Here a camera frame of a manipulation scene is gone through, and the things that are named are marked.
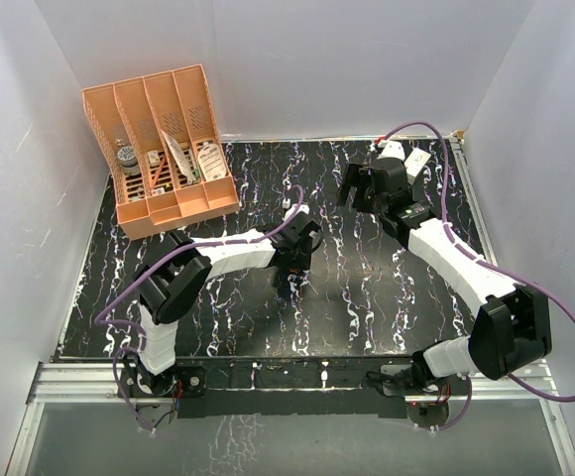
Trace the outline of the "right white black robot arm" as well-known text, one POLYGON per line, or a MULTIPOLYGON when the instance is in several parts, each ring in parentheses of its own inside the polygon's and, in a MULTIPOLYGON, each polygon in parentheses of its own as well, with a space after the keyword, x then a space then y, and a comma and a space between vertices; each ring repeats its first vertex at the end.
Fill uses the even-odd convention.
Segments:
POLYGON ((465 242, 449 236, 430 203, 414 199, 402 161, 349 164, 337 203, 377 216, 383 230, 430 266, 475 316, 469 335, 414 352, 393 384, 432 394, 452 375, 499 380, 551 352, 548 298, 488 269, 465 242))

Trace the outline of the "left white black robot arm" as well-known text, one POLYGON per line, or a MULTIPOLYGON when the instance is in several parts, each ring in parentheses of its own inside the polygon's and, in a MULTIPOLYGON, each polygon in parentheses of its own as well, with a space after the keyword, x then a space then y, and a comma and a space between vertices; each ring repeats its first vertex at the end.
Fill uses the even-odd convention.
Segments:
POLYGON ((277 268, 291 273, 310 269, 311 256, 322 242, 322 228, 305 211, 278 233, 273 225, 229 235, 222 245, 207 238, 170 233, 139 268, 136 278, 140 326, 145 334, 133 359, 123 365, 134 384, 148 395, 162 396, 174 384, 177 322, 194 306, 206 282, 249 269, 277 268))

